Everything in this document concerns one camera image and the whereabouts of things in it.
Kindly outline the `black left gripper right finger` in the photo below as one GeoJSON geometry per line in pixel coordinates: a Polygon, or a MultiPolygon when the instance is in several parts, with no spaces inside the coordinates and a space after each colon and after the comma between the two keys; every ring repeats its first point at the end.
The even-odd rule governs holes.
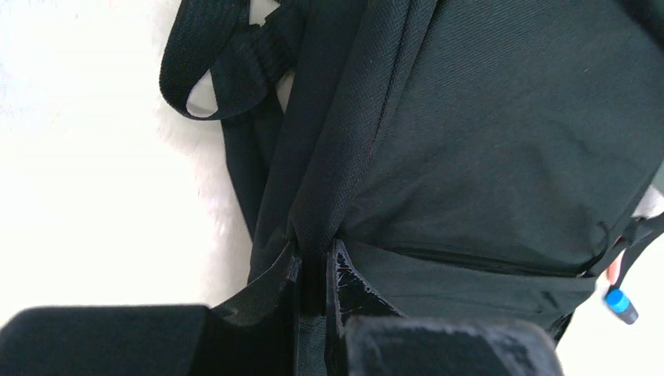
{"type": "Polygon", "coordinates": [[[553,342],[518,320],[408,318],[354,267],[327,254],[328,375],[561,375],[553,342]]]}

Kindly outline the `black student backpack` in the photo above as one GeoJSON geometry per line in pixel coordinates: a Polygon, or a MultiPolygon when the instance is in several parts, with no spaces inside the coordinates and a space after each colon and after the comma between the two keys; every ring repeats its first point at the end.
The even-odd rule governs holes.
{"type": "Polygon", "coordinates": [[[159,86],[211,118],[253,242],[299,307],[251,375],[330,375],[335,317],[524,320],[559,341],[663,161],[660,1],[183,1],[159,86]]]}

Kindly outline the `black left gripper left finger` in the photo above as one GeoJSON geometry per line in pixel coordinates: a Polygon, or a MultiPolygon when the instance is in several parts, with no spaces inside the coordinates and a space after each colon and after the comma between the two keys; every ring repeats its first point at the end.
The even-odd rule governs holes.
{"type": "Polygon", "coordinates": [[[1,331],[4,375],[292,375],[300,260],[287,245],[223,304],[41,307],[1,331]]]}

